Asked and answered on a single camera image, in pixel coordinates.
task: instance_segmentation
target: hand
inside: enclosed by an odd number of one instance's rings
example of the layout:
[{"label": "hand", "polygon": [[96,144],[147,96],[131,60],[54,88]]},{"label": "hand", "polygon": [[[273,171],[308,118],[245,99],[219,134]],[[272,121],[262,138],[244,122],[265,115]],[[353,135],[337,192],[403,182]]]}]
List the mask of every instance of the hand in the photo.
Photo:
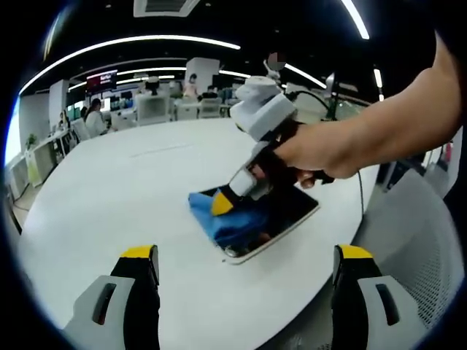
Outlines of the hand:
[{"label": "hand", "polygon": [[348,161],[353,151],[352,136],[346,122],[301,125],[297,134],[275,152],[288,166],[301,169],[298,180],[304,188],[314,184],[313,171],[346,179],[358,170]]}]

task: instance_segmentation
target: forearm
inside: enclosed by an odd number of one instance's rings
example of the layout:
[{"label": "forearm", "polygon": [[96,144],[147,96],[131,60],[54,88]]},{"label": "forearm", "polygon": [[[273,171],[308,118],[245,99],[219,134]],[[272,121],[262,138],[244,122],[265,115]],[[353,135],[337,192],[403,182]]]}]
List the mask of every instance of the forearm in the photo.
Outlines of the forearm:
[{"label": "forearm", "polygon": [[460,88],[437,69],[426,69],[403,92],[342,122],[350,137],[345,155],[330,164],[343,174],[405,158],[449,141],[460,125]]}]

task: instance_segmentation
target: blue cloth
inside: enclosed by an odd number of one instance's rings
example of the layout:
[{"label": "blue cloth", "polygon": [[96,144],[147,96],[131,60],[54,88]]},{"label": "blue cloth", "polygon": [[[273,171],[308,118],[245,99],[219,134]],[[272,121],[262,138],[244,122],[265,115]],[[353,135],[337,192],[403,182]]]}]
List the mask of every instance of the blue cloth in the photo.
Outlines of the blue cloth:
[{"label": "blue cloth", "polygon": [[265,208],[258,206],[234,209],[215,217],[211,214],[213,200],[213,197],[202,193],[191,193],[188,196],[191,211],[204,232],[222,248],[246,247],[265,229],[269,218]]}]

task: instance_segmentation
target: black cable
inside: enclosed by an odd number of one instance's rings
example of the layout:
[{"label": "black cable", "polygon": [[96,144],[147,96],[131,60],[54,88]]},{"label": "black cable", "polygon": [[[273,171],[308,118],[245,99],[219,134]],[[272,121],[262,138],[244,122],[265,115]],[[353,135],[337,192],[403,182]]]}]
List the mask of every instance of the black cable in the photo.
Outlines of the black cable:
[{"label": "black cable", "polygon": [[365,214],[365,206],[363,205],[363,184],[362,184],[362,176],[360,175],[360,171],[357,171],[358,174],[358,181],[360,182],[360,203],[362,206],[362,219],[363,215]]},{"label": "black cable", "polygon": [[329,111],[329,106],[326,104],[326,102],[324,102],[320,96],[310,91],[306,91],[306,90],[293,91],[292,93],[285,94],[285,97],[287,97],[289,100],[294,102],[297,99],[298,95],[300,95],[301,93],[304,93],[305,95],[313,96],[326,108],[327,111]]}]

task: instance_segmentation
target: round table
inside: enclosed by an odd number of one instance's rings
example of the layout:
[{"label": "round table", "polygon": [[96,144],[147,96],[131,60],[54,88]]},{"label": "round table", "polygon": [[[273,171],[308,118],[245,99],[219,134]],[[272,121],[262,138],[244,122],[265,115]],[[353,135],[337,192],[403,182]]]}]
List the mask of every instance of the round table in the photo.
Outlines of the round table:
[{"label": "round table", "polygon": [[[241,265],[223,262],[188,194],[228,182],[254,141],[232,120],[168,122],[79,144],[39,192],[18,246],[33,292],[62,328],[73,303],[132,246],[157,244],[162,349],[255,349],[287,325],[360,224],[358,178],[307,192],[320,209]],[[365,205],[378,167],[361,171]]]}]

